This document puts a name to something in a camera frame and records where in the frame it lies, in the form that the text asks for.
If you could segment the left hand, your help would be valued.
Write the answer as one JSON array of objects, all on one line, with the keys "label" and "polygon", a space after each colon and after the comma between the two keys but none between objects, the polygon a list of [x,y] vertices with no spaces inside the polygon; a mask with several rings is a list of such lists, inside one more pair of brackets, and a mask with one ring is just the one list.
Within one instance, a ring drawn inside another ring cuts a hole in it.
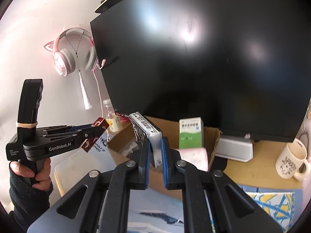
[{"label": "left hand", "polygon": [[32,184],[32,187],[41,191],[49,191],[51,187],[51,159],[47,158],[43,161],[43,168],[37,174],[34,173],[27,166],[21,164],[20,162],[10,163],[11,171],[17,176],[21,176],[26,179],[34,178],[36,183]]}]

